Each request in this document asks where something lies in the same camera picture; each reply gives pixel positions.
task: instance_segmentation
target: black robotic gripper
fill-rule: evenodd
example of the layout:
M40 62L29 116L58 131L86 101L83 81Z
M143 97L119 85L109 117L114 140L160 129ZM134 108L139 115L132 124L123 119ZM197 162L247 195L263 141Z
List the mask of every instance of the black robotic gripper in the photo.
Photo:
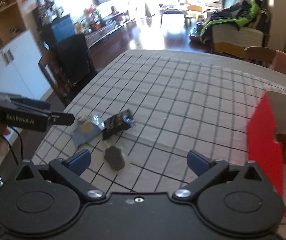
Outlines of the black robotic gripper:
M275 239L282 199L254 162L230 166L195 151L199 176L168 193L111 193L79 175L86 150L49 165L23 161L0 191L0 240Z

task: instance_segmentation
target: vase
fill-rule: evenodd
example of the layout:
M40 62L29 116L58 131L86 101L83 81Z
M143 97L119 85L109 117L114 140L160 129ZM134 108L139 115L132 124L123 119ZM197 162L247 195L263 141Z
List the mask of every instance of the vase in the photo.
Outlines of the vase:
M42 5L41 0L36 0L36 6L39 7L41 5Z

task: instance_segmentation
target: wooden floor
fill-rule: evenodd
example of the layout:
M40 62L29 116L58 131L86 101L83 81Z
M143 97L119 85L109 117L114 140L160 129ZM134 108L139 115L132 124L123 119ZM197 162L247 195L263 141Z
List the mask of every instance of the wooden floor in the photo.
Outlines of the wooden floor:
M118 55L128 49L171 49L194 52L209 52L210 49L199 43L190 42L188 34L190 28L195 27L184 25L183 15L164 15L162 27L160 17L153 16L147 19L128 22L109 38L98 42L91 47L93 63L96 69L106 67ZM65 107L55 94L48 99L51 109L63 111ZM24 158L30 159L37 147L40 145L46 133L23 130ZM20 142L16 140L13 149L17 158L20 159ZM11 154L8 154L0 167L0 174L7 180L15 168L15 162Z

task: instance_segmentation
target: red cardboard box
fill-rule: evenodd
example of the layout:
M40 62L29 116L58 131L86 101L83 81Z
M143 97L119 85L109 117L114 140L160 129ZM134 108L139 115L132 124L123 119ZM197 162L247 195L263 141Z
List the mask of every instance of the red cardboard box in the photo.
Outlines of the red cardboard box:
M286 164L276 140L279 133L286 134L286 95L267 91L247 125L249 160L258 163L286 207Z

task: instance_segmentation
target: checkered tablecloth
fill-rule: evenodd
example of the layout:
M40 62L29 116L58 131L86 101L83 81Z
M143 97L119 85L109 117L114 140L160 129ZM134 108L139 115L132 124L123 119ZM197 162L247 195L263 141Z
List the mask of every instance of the checkered tablecloth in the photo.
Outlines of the checkered tablecloth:
M33 162L66 159L89 149L92 163L82 178L105 192L172 194L197 176L187 167L195 149L210 158L243 165L247 160L246 123L265 90L286 94L286 87L221 66L128 51L101 71L66 112L100 113L103 119L131 109L136 127L109 139L128 156L123 172L104 162L99 137L76 149L75 124L53 126ZM279 233L286 239L286 219Z

